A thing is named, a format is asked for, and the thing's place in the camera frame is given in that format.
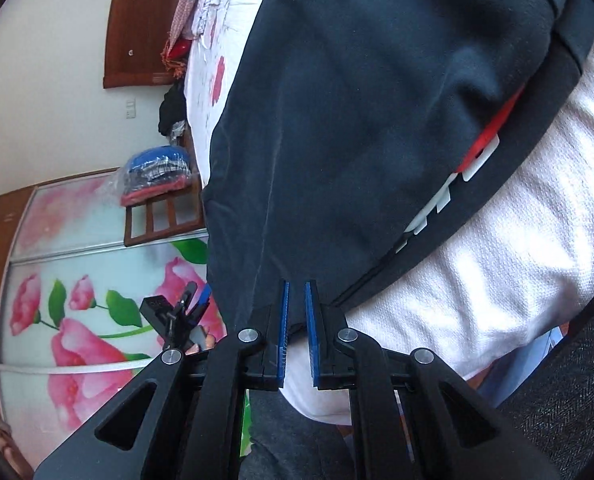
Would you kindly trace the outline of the left hand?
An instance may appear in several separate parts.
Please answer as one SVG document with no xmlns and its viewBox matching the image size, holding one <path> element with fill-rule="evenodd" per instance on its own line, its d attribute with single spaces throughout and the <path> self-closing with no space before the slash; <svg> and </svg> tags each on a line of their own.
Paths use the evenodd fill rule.
<svg viewBox="0 0 594 480">
<path fill-rule="evenodd" d="M 215 336 L 211 335 L 204 326 L 198 325 L 191 330 L 187 348 L 184 350 L 186 356 L 212 349 L 216 345 Z"/>
</svg>

